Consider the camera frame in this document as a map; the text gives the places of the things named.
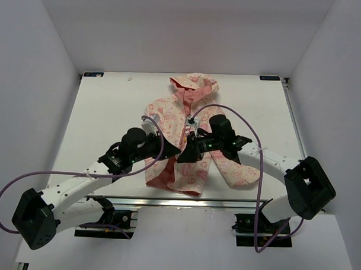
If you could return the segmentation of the cream pink printed jacket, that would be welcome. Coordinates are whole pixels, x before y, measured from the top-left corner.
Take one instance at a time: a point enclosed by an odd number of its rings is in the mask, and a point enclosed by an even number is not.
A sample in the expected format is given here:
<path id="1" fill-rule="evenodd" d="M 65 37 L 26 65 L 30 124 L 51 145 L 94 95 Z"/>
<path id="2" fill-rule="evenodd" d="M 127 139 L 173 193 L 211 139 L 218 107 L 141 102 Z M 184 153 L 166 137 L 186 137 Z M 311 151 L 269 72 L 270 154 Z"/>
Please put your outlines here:
<path id="1" fill-rule="evenodd" d="M 174 93 L 148 104 L 145 115 L 159 117 L 164 139 L 181 152 L 158 162 L 146 159 L 151 164 L 145 172 L 146 185 L 199 197 L 211 163 L 232 189 L 258 181 L 259 171 L 237 158 L 247 139 L 235 134 L 222 109 L 215 106 L 217 80 L 205 73 L 189 73 L 170 82 Z"/>

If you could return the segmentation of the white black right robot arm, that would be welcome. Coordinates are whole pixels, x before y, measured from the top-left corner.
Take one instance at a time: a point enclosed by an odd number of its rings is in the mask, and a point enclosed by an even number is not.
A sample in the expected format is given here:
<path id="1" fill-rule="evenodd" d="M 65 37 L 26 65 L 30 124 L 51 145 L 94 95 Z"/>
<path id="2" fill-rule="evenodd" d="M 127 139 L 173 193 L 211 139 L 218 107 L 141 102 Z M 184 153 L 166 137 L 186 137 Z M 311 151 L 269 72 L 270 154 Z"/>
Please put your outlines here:
<path id="1" fill-rule="evenodd" d="M 237 135 L 222 114 L 209 120 L 211 132 L 199 128 L 187 136 L 186 148 L 178 163 L 197 163 L 206 153 L 220 151 L 225 158 L 272 176 L 285 185 L 286 195 L 265 202 L 258 210 L 255 223 L 269 232 L 277 222 L 299 216 L 312 220 L 336 196 L 336 191 L 319 161 L 313 157 L 292 159 L 255 145 Z"/>

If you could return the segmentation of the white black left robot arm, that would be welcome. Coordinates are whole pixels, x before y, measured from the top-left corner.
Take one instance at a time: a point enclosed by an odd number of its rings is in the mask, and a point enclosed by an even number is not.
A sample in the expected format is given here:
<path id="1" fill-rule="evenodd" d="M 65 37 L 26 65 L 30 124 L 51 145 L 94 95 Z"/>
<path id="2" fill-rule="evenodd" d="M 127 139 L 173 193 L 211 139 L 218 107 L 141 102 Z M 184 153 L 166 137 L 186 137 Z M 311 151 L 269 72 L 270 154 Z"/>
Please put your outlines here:
<path id="1" fill-rule="evenodd" d="M 12 223 L 32 250 L 42 248 L 68 228 L 83 224 L 108 228 L 114 223 L 114 207 L 104 196 L 94 195 L 94 191 L 129 173 L 136 162 L 147 158 L 165 160 L 180 152 L 159 134 L 131 128 L 83 176 L 75 175 L 40 192 L 33 188 L 24 192 Z"/>

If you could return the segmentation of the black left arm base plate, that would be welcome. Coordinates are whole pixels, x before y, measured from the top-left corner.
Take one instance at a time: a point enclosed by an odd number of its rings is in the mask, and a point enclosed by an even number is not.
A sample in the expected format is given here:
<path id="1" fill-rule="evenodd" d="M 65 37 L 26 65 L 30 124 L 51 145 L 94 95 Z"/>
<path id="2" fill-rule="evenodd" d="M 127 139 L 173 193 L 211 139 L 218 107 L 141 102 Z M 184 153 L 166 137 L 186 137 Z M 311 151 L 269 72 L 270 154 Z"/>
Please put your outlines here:
<path id="1" fill-rule="evenodd" d="M 95 223 L 75 229 L 75 237 L 130 240 L 137 226 L 138 211 L 115 208 Z"/>

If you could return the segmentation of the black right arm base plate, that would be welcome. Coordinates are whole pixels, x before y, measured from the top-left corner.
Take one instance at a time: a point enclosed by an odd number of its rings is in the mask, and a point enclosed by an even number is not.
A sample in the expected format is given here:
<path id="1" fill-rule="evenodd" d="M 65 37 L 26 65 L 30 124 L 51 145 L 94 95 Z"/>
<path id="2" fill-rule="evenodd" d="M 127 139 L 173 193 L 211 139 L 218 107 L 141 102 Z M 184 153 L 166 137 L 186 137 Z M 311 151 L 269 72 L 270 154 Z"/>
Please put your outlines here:
<path id="1" fill-rule="evenodd" d="M 236 213 L 235 222 L 231 229 L 235 232 L 236 245 L 238 247 L 254 247 L 254 213 Z M 276 234 L 281 227 L 284 227 L 279 235 L 269 244 L 271 248 L 291 248 L 292 238 L 290 234 L 290 225 L 285 225 L 285 221 L 281 220 L 277 223 L 269 223 L 263 218 L 258 219 L 258 236 L 257 246 L 261 249 L 269 239 Z"/>

